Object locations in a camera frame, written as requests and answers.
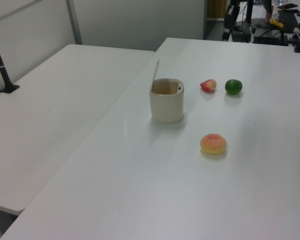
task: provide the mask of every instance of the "red fruit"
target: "red fruit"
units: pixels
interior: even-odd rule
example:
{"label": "red fruit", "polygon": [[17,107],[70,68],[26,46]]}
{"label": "red fruit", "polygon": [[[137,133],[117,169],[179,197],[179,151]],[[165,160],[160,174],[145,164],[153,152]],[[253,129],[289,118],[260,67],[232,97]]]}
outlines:
{"label": "red fruit", "polygon": [[207,81],[204,81],[200,84],[202,90],[206,92],[212,92],[216,89],[217,82],[214,79],[209,79]]}

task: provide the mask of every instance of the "lime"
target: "lime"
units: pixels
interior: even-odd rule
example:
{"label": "lime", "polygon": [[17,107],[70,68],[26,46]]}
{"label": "lime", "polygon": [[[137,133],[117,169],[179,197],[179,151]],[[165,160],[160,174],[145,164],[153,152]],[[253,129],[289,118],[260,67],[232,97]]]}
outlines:
{"label": "lime", "polygon": [[230,79],[225,83],[225,90],[230,95],[236,95],[240,93],[242,89],[242,83],[239,80]]}

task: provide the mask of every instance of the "white wall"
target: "white wall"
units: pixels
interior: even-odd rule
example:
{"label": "white wall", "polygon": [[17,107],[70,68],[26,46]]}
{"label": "white wall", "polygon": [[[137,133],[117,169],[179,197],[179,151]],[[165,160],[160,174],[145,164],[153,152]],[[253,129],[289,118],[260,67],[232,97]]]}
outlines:
{"label": "white wall", "polygon": [[84,45],[156,51],[167,37],[203,39],[205,0],[72,0]]}
{"label": "white wall", "polygon": [[0,20],[0,54],[13,83],[74,43],[65,0],[39,1]]}

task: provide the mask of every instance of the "white cup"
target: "white cup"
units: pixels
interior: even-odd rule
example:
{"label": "white cup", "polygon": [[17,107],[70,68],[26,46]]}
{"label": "white cup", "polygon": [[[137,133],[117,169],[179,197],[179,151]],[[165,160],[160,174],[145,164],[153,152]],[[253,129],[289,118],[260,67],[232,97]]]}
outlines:
{"label": "white cup", "polygon": [[181,120],[184,109],[184,84],[173,78],[153,81],[149,95],[152,118],[164,124]]}

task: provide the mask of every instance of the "peach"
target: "peach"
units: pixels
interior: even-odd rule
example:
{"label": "peach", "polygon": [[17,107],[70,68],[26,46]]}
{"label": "peach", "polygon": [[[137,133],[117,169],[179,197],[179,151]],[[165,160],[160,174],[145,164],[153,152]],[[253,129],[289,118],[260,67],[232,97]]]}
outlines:
{"label": "peach", "polygon": [[208,154],[221,154],[226,150],[227,142],[221,135],[211,133],[201,139],[200,147]]}

